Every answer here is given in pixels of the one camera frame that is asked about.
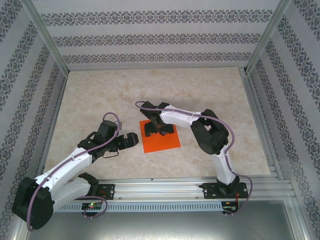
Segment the orange paper sheet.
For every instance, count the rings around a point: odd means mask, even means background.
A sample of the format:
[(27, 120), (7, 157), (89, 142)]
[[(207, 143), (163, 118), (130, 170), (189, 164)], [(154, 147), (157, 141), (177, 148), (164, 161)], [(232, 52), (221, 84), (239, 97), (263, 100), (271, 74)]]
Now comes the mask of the orange paper sheet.
[(165, 136), (162, 136), (161, 134), (157, 133), (151, 135), (150, 137), (146, 137), (144, 125), (149, 122), (150, 120), (142, 120), (139, 122), (142, 146), (145, 154), (181, 147), (179, 135), (175, 125), (173, 125), (175, 130), (173, 134), (165, 134)]

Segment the grey sheet metal panel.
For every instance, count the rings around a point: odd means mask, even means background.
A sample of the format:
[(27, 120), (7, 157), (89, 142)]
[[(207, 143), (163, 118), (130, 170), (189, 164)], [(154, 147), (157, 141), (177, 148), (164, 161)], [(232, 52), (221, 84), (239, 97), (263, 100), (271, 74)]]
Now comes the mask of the grey sheet metal panel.
[(225, 217), (216, 212), (107, 213), (87, 220), (57, 213), (27, 240), (297, 240), (287, 218)]

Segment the circuit board with green light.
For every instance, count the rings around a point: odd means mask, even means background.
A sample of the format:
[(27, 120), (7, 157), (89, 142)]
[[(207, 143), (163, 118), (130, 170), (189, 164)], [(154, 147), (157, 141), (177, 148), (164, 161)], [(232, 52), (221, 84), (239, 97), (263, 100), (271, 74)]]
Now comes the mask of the circuit board with green light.
[(100, 211), (102, 209), (102, 204), (97, 202), (84, 202), (81, 206), (82, 210), (92, 210)]

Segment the aluminium mounting rail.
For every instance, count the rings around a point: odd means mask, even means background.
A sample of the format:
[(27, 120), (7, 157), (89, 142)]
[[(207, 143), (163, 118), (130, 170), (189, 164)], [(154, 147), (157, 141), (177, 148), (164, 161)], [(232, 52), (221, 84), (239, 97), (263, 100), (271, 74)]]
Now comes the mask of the aluminium mounting rail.
[[(251, 177), (251, 201), (289, 200), (297, 197), (292, 182), (275, 176)], [(114, 184), (114, 202), (182, 202), (203, 201), (199, 186), (213, 183), (214, 177), (181, 177), (155, 179), (105, 179), (102, 184)]]

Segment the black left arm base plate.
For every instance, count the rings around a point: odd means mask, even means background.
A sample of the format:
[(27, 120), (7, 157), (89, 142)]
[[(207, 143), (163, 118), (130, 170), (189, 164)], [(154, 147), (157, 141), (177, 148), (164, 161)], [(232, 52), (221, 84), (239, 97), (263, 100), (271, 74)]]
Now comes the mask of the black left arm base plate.
[(96, 196), (104, 198), (105, 200), (113, 200), (115, 195), (114, 184), (99, 184)]

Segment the aluminium side rail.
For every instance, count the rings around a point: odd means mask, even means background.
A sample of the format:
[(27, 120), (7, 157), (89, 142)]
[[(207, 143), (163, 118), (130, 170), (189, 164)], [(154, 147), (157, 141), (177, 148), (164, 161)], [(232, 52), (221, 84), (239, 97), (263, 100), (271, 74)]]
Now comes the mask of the aluminium side rail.
[(46, 127), (45, 135), (40, 139), (41, 148), (37, 148), (40, 152), (36, 159), (35, 169), (29, 174), (32, 179), (41, 174), (45, 168), (68, 77), (69, 74), (57, 82), (56, 88), (51, 95), (50, 103), (47, 107), (49, 115), (45, 117), (44, 123), (41, 126), (41, 129)]
[(269, 131), (263, 115), (263, 111), (262, 111), (258, 96), (256, 94), (254, 85), (252, 83), (252, 80), (250, 76), (246, 74), (244, 67), (238, 67), (238, 71), (242, 80), (245, 93), (247, 95), (247, 99), (248, 99), (250, 109), (254, 118), (257, 132), (259, 134), (262, 148), (266, 156), (266, 160), (268, 163), (273, 164), (273, 166), (275, 167), (277, 178), (279, 180), (284, 180), (285, 178), (281, 171), (281, 167), (279, 165), (279, 161), (278, 161), (274, 146), (272, 144), (272, 140), (269, 135)]

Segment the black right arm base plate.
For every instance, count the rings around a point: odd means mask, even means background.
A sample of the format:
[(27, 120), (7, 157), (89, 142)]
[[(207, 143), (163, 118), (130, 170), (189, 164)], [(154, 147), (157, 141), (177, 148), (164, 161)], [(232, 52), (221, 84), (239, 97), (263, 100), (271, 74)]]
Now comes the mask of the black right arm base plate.
[(230, 186), (218, 182), (206, 182), (199, 187), (203, 190), (205, 199), (246, 199), (249, 195), (249, 190), (244, 182)]

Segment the aluminium frame post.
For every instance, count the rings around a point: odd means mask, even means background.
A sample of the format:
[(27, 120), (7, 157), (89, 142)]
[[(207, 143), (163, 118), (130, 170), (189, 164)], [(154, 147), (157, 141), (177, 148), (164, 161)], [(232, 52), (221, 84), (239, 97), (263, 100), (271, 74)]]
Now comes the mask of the aluminium frame post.
[(270, 40), (271, 36), (273, 35), (277, 25), (279, 24), (281, 18), (285, 14), (289, 4), (292, 0), (279, 0), (277, 7), (275, 8), (266, 28), (264, 29), (260, 39), (256, 47), (254, 48), (246, 66), (245, 66), (245, 73), (248, 75), (250, 74), (253, 69), (255, 68), (256, 62), (259, 60), (263, 50), (265, 49), (268, 41)]
[(25, 11), (27, 12), (28, 16), (30, 17), (31, 21), (33, 22), (34, 26), (36, 27), (43, 42), (48, 47), (59, 69), (62, 71), (62, 74), (65, 77), (67, 77), (70, 72), (67, 63), (64, 60), (59, 48), (57, 47), (52, 35), (50, 34), (42, 16), (40, 15), (35, 4), (33, 3), (33, 0), (20, 0), (20, 2)]

